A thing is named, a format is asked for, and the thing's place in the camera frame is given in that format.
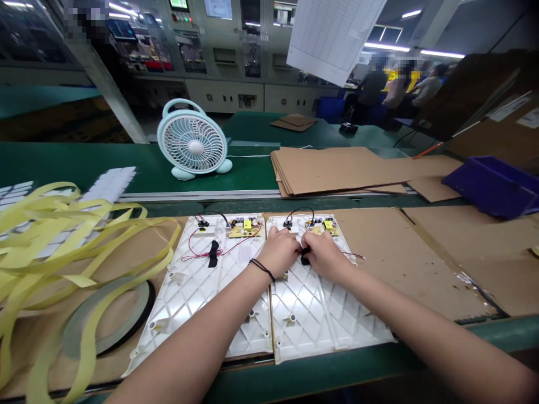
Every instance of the black wire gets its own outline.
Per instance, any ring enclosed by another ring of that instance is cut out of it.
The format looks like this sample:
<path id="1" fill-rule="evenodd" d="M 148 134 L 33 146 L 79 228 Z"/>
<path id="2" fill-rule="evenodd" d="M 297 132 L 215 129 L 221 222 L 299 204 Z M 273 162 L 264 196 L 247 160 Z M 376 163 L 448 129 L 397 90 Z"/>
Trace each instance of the black wire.
<path id="1" fill-rule="evenodd" d="M 524 9 L 524 11 L 517 17 L 517 19 L 511 24 L 511 26 L 510 26 L 509 28 L 507 28 L 507 30 L 504 32 L 504 34 L 501 36 L 501 38 L 494 44 L 494 46 L 493 46 L 492 48 L 490 48 L 490 49 L 488 50 L 488 52 L 487 52 L 486 54 L 491 53 L 491 52 L 494 50 L 494 48 L 496 48 L 496 47 L 500 44 L 500 42 L 507 36 L 507 34 L 513 29 L 513 27 L 518 23 L 518 21 L 520 21 L 520 19 L 521 19 L 521 18 L 528 12 L 528 10 L 529 10 L 529 9 L 531 8 L 531 6 L 534 4 L 534 1 L 535 1 L 535 0 L 532 0 L 532 1 L 529 3 L 528 7 L 526 7 L 526 8 Z M 418 128 L 424 127 L 425 123 L 427 123 L 427 122 L 428 122 L 429 120 L 431 120 L 435 115 L 437 115 L 437 114 L 439 113 L 439 111 L 445 106 L 445 104 L 447 104 L 447 102 L 449 101 L 449 98 L 450 98 L 450 97 L 455 93 L 455 91 L 457 91 L 458 89 L 459 89 L 458 87 L 455 88 L 455 89 L 453 90 L 453 92 L 452 92 L 449 96 L 447 96 L 447 98 L 445 99 L 445 101 L 444 101 L 443 103 L 440 104 L 440 106 L 438 107 L 438 109 L 435 110 L 435 111 L 434 111 L 428 118 L 424 119 L 424 120 L 423 120 L 423 123 L 422 123 L 421 125 L 419 125 Z M 402 139 L 404 139 L 405 137 L 407 137 L 408 135 L 410 135 L 411 133 L 413 133 L 413 132 L 415 132 L 415 131 L 417 131 L 417 129 L 414 129 L 413 131 L 408 132 L 406 135 L 404 135 L 404 136 L 401 137 L 399 140 L 397 140 L 397 142 L 395 142 L 395 144 L 393 145 L 393 148 L 394 148 L 395 146 L 397 146 L 397 143 L 398 143 L 398 142 L 400 142 Z"/>
<path id="2" fill-rule="evenodd" d="M 395 148 L 395 146 L 397 146 L 397 143 L 398 143 L 398 142 L 400 142 L 402 139 L 404 139 L 404 138 L 407 137 L 408 135 L 411 135 L 413 132 L 417 132 L 417 130 L 414 129 L 414 130 L 408 132 L 408 133 L 407 133 L 406 135 L 404 135 L 403 137 L 401 137 L 399 140 L 397 140 L 397 141 L 395 142 L 395 144 L 393 145 L 393 148 Z"/>
<path id="3" fill-rule="evenodd" d="M 313 218 L 312 218 L 312 220 L 311 220 L 310 223 L 311 223 L 311 226 L 314 226 L 314 209 L 313 209 L 313 208 L 310 208 L 310 207 L 308 207 L 308 206 L 300 206 L 299 208 L 293 210 L 293 211 L 290 212 L 290 214 L 286 217 L 286 220 L 285 220 L 285 221 L 288 221 L 288 217 L 292 216 L 292 214 L 293 214 L 294 212 L 297 212 L 297 211 L 300 210 L 300 209 L 309 209 L 309 210 L 313 213 Z"/>
<path id="4" fill-rule="evenodd" d="M 217 214 L 220 214 L 221 216 L 223 216 L 223 219 L 225 220 L 225 223 L 226 223 L 226 227 L 229 227 L 230 224 L 228 222 L 228 220 L 226 219 L 225 215 L 223 215 L 221 212 L 217 211 L 217 210 L 205 210 L 204 212 L 200 212 L 200 213 L 197 213 L 195 216 L 199 216 L 199 217 L 202 217 L 202 214 L 206 214 L 206 213 L 217 213 Z"/>
<path id="5" fill-rule="evenodd" d="M 518 21 L 520 21 L 520 19 L 521 19 L 522 17 L 524 17 L 524 15 L 525 15 L 525 14 L 528 12 L 528 10 L 532 7 L 532 5 L 533 5 L 534 2 L 535 2 L 535 0 L 532 0 L 532 1 L 529 3 L 528 7 L 526 7 L 526 8 L 524 9 L 524 11 L 517 17 L 517 19 L 515 20 L 515 22 L 512 23 L 511 26 L 510 26 L 509 28 L 507 28 L 507 31 L 505 31 L 505 33 L 501 36 L 501 38 L 498 40 L 498 42 L 496 42 L 496 43 L 494 44 L 494 46 L 488 50 L 487 53 L 491 53 L 491 52 L 494 50 L 494 48 L 496 48 L 496 47 L 500 44 L 500 42 L 504 40 L 504 38 L 507 36 L 507 34 L 509 33 L 509 31 L 513 29 L 513 27 L 518 23 Z"/>

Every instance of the fluorescent light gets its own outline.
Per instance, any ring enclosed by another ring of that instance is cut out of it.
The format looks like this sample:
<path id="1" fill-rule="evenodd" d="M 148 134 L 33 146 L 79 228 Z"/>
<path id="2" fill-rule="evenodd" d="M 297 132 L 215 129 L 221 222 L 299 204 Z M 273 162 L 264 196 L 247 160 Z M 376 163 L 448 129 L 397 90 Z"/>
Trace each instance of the fluorescent light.
<path id="1" fill-rule="evenodd" d="M 456 59 L 462 59 L 466 55 L 460 53 L 446 53 L 446 52 L 437 52 L 435 50 L 422 50 L 421 53 L 430 54 L 433 56 L 445 56 L 445 57 L 454 57 Z"/>
<path id="2" fill-rule="evenodd" d="M 115 18 L 125 18 L 125 19 L 128 19 L 128 20 L 131 20 L 131 16 L 128 16 L 126 14 L 109 13 L 108 16 L 109 17 L 115 17 Z"/>
<path id="3" fill-rule="evenodd" d="M 391 49 L 393 51 L 399 51 L 399 52 L 409 52 L 410 48 L 403 48 L 403 47 L 396 47 L 392 45 L 382 45 L 382 44 L 373 44 L 366 42 L 365 45 L 367 48 L 378 48 L 378 49 Z"/>
<path id="4" fill-rule="evenodd" d="M 409 13 L 403 14 L 403 18 L 413 17 L 418 14 L 421 14 L 421 10 L 410 11 Z"/>
<path id="5" fill-rule="evenodd" d="M 132 16 L 135 16 L 135 17 L 139 16 L 139 14 L 134 12 L 133 10 L 128 10 L 127 8 L 124 8 L 124 7 L 119 6 L 117 4 L 109 3 L 108 5 L 109 5 L 110 8 L 114 8 L 115 10 L 126 12 L 127 14 L 131 14 Z"/>
<path id="6" fill-rule="evenodd" d="M 3 2 L 6 6 L 11 7 L 28 7 L 28 8 L 34 8 L 31 4 L 25 4 L 25 3 L 19 3 L 19 2 Z"/>

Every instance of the tape roll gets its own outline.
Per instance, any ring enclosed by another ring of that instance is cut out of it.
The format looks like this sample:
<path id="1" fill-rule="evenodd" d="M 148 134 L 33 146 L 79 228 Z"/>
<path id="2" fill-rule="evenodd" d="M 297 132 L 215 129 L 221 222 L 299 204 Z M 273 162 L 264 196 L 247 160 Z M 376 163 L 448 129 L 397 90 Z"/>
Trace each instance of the tape roll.
<path id="1" fill-rule="evenodd" d="M 136 277 L 123 277 L 108 283 L 95 291 L 73 312 L 63 331 L 62 350 L 65 355 L 80 359 L 80 341 L 90 313 L 109 293 L 134 280 Z M 104 338 L 95 340 L 95 351 L 98 357 L 124 344 L 148 319 L 156 299 L 156 289 L 150 281 L 146 281 L 132 290 L 138 293 L 138 299 L 131 315 L 119 329 Z"/>

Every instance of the light blue fan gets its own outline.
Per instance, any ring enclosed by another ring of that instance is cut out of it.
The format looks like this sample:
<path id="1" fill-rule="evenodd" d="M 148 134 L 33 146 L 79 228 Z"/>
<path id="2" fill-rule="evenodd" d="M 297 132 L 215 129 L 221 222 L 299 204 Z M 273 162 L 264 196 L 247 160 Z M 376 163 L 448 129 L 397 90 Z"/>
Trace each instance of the light blue fan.
<path id="1" fill-rule="evenodd" d="M 197 109 L 169 112 L 175 104 L 189 104 Z M 163 108 L 163 119 L 157 128 L 157 142 L 174 167 L 178 180 L 192 180 L 196 174 L 216 171 L 224 174 L 232 168 L 226 158 L 227 145 L 223 131 L 201 107 L 190 100 L 176 98 Z"/>

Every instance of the worker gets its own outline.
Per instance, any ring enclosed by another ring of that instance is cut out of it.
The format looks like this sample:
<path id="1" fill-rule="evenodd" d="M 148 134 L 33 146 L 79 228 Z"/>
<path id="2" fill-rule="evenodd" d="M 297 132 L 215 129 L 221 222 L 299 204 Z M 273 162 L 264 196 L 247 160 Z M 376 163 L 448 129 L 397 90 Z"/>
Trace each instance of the worker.
<path id="1" fill-rule="evenodd" d="M 539 379 L 531 369 L 352 265 L 329 233 L 305 232 L 302 244 L 310 248 L 305 257 L 321 277 L 354 295 L 463 399 L 485 404 L 537 403 Z M 272 227 L 257 260 L 279 278 L 301 250 L 286 228 Z M 202 401 L 236 332 L 270 283 L 268 273 L 247 265 L 148 356 L 107 404 Z"/>
<path id="2" fill-rule="evenodd" d="M 412 82 L 414 66 L 414 61 L 403 64 L 399 67 L 396 78 L 387 83 L 389 92 L 387 93 L 386 99 L 382 102 L 382 105 L 388 109 L 390 114 L 391 112 L 395 112 L 403 101 L 404 94 L 406 94 L 406 90 Z"/>
<path id="3" fill-rule="evenodd" d="M 343 116 L 354 108 L 352 123 L 361 123 L 371 106 L 378 102 L 387 83 L 387 74 L 383 70 L 386 60 L 385 57 L 376 57 L 372 65 L 374 70 L 367 73 L 364 79 L 359 82 L 358 89 L 354 94 L 349 94 L 346 97 Z"/>
<path id="4" fill-rule="evenodd" d="M 418 83 L 414 88 L 412 88 L 409 93 L 415 94 L 419 93 L 412 100 L 412 107 L 417 109 L 422 108 L 425 104 L 433 98 L 440 87 L 444 84 L 442 81 L 442 76 L 447 71 L 447 65 L 437 65 L 432 69 L 431 73 L 426 79 Z"/>

